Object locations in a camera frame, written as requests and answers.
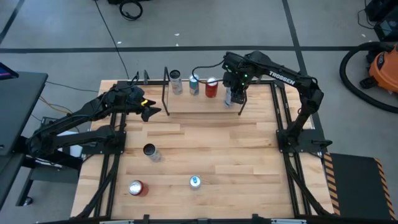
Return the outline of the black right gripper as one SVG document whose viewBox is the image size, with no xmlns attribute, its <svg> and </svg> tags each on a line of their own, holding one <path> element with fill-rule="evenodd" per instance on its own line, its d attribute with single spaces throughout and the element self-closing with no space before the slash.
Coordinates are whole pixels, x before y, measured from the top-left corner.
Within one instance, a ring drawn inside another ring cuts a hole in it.
<svg viewBox="0 0 398 224">
<path fill-rule="evenodd" d="M 227 71 L 223 75 L 223 85 L 231 89 L 231 101 L 242 105 L 247 99 L 248 75 Z"/>
</svg>

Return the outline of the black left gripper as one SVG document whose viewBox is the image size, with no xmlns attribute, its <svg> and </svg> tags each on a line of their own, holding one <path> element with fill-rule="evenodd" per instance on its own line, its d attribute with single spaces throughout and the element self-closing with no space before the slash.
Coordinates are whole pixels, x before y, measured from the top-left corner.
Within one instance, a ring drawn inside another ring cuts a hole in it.
<svg viewBox="0 0 398 224">
<path fill-rule="evenodd" d="M 152 111 L 161 111 L 156 102 L 144 98 L 144 90 L 138 86 L 109 90 L 106 94 L 106 111 L 109 113 L 141 113 L 148 122 Z"/>
</svg>

